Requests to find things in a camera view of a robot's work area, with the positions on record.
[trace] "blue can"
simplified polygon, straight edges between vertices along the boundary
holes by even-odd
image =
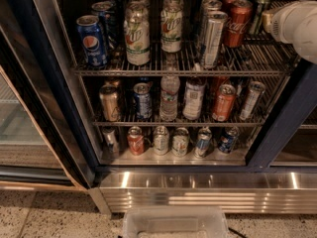
[[[206,157],[207,150],[211,141],[211,131],[209,128],[201,128],[198,131],[197,142],[194,148],[194,156],[197,158]]]
[[[91,14],[99,17],[105,29],[107,48],[114,50],[118,47],[118,21],[116,11],[111,2],[99,2],[91,6]]]
[[[230,154],[235,147],[239,134],[238,127],[225,128],[218,143],[218,149],[225,154]]]
[[[108,53],[104,30],[98,17],[82,16],[76,20],[76,25],[88,65],[96,68],[105,66],[108,61]]]
[[[150,87],[147,83],[137,83],[134,87],[136,115],[139,120],[148,120],[152,116],[152,99]]]

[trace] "refrigerator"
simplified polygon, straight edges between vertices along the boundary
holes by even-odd
[[[273,0],[271,6],[292,1]],[[261,32],[247,35],[240,49],[222,48],[226,69],[193,70],[196,49],[190,39],[191,0],[184,0],[177,70],[165,70],[159,25],[162,0],[151,0],[150,63],[128,63],[121,43],[105,67],[91,69],[84,60],[76,19],[90,14],[95,2],[1,0],[1,8],[5,8],[1,9],[2,74],[24,109],[29,110],[34,126],[59,164],[58,170],[70,180],[68,187],[87,190],[105,214],[144,205],[220,205],[225,212],[316,213],[316,64],[302,59],[291,44],[277,42]],[[246,52],[251,53],[247,66],[242,58]],[[180,78],[179,114],[172,122],[159,118],[159,83],[165,75]],[[244,100],[238,98],[226,122],[212,118],[207,102],[200,118],[190,121],[181,110],[185,81],[192,76],[205,77],[208,90],[214,78],[226,76],[233,81],[259,81],[265,85],[265,92],[252,119],[239,119]],[[111,77],[121,80],[126,96],[124,116],[114,122],[105,120],[99,99],[99,89]],[[148,121],[136,119],[131,101],[133,86],[141,78],[153,85],[154,114]],[[148,140],[139,156],[128,147],[127,132],[133,126],[142,128]],[[187,128],[188,153],[183,157],[171,151],[156,155],[156,126],[165,126],[170,138],[175,128]],[[103,127],[116,129],[120,153],[109,151]],[[202,127],[209,127],[213,137],[207,156],[198,159],[192,149]],[[232,153],[224,154],[217,144],[228,127],[238,127],[240,135]],[[14,168],[8,163],[3,167]],[[26,182],[37,186],[41,171],[36,168],[35,179]],[[26,176],[22,165],[11,174],[14,172]]]

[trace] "refrigerator shelf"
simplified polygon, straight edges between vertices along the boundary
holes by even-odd
[[[82,60],[74,69],[80,76],[284,76],[289,75],[299,58],[292,45],[272,42],[257,42],[253,38],[237,49],[222,47],[221,60],[225,67],[218,66],[209,70],[193,70],[196,50],[191,41],[184,41],[182,50],[175,55],[176,70],[166,70],[166,57],[159,42],[152,42],[151,62],[142,66],[127,62],[123,47],[114,53],[113,59],[106,67],[94,69]],[[247,53],[250,61],[244,62]]]

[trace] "silver can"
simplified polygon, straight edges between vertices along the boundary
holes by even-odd
[[[164,5],[160,13],[161,49],[168,53],[181,50],[183,12],[180,5]]]
[[[104,118],[107,121],[120,121],[121,105],[120,95],[114,85],[103,85],[99,90],[99,98]]]
[[[154,130],[153,150],[157,155],[168,152],[169,132],[165,126],[157,126]]]
[[[208,127],[201,128],[198,131],[197,141],[194,148],[194,156],[197,158],[206,157],[207,150],[211,142],[211,130]]]
[[[200,65],[205,69],[217,66],[228,15],[221,11],[207,13],[199,49]]]
[[[177,128],[172,137],[171,151],[178,157],[185,156],[188,151],[189,133],[184,127]]]
[[[188,120],[196,120],[201,114],[206,78],[190,77],[186,81],[182,114]]]
[[[250,82],[248,86],[247,96],[242,105],[240,119],[245,121],[252,117],[261,97],[264,95],[265,85],[258,81]]]
[[[116,129],[114,127],[102,127],[102,135],[111,153],[119,153],[119,142],[117,140]]]
[[[150,61],[149,10],[143,3],[130,3],[124,23],[127,60],[134,65]]]

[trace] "can label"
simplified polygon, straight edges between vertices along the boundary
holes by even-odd
[[[161,11],[161,48],[165,52],[174,53],[181,49],[182,16],[181,10]]]
[[[186,82],[185,106],[183,115],[190,120],[198,119],[201,113],[202,101],[204,98],[205,84],[192,85]]]
[[[188,137],[183,135],[175,135],[172,138],[172,152],[176,156],[184,156],[187,154]]]
[[[128,62],[134,65],[147,63],[150,60],[149,22],[125,21],[124,30]]]

